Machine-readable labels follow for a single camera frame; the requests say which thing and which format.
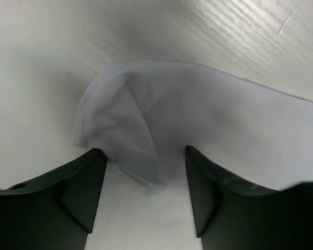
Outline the white t-shirt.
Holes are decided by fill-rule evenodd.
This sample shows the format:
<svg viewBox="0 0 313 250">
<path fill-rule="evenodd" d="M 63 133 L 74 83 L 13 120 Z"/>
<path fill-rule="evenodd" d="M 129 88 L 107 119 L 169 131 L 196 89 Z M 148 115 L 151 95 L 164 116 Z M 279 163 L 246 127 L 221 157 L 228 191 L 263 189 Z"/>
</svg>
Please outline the white t-shirt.
<svg viewBox="0 0 313 250">
<path fill-rule="evenodd" d="M 313 182 L 313 102 L 194 64 L 104 69 L 78 105 L 74 140 L 108 158 L 87 249 L 203 249 L 187 146 L 272 190 Z"/>
</svg>

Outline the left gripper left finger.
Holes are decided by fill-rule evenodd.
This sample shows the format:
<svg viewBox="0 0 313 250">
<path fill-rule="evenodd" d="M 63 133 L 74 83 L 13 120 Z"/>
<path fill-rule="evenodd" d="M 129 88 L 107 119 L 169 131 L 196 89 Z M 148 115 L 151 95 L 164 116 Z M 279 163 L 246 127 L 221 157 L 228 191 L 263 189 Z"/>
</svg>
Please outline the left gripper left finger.
<svg viewBox="0 0 313 250">
<path fill-rule="evenodd" d="M 96 218 L 107 158 L 75 160 L 0 189 L 0 249 L 84 249 Z"/>
</svg>

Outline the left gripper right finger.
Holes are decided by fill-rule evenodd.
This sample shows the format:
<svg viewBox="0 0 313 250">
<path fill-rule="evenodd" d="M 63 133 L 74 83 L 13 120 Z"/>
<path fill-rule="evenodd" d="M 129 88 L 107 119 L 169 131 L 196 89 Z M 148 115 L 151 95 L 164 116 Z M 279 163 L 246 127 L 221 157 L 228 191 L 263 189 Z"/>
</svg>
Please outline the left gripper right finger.
<svg viewBox="0 0 313 250">
<path fill-rule="evenodd" d="M 196 235 L 203 249 L 313 249 L 313 182 L 272 190 L 185 149 Z"/>
</svg>

